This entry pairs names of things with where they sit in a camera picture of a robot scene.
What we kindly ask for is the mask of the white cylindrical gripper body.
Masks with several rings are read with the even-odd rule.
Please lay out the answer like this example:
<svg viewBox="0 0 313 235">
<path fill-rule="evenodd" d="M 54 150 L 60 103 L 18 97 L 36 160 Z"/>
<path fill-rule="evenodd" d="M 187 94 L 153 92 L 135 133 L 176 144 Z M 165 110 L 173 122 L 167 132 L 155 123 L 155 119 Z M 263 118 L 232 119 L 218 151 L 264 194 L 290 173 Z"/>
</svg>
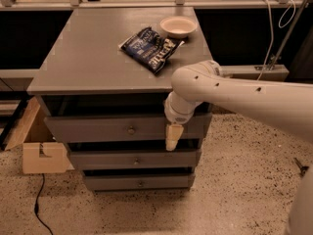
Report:
<svg viewBox="0 0 313 235">
<path fill-rule="evenodd" d="M 174 91 L 170 92 L 164 102 L 164 113 L 170 123 L 185 124 L 194 115 L 201 102 L 190 102 Z"/>
</svg>

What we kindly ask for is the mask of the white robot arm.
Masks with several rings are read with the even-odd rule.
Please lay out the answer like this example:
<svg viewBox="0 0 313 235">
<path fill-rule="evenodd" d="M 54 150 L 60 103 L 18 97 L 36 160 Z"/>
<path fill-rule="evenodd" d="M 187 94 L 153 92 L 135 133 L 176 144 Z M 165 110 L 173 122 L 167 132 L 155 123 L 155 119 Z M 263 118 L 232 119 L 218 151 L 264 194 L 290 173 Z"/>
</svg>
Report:
<svg viewBox="0 0 313 235">
<path fill-rule="evenodd" d="M 312 84 L 230 78 L 218 63 L 207 60 L 177 69 L 171 86 L 164 102 L 168 151 L 176 148 L 183 125 L 203 102 L 313 142 Z"/>
</svg>

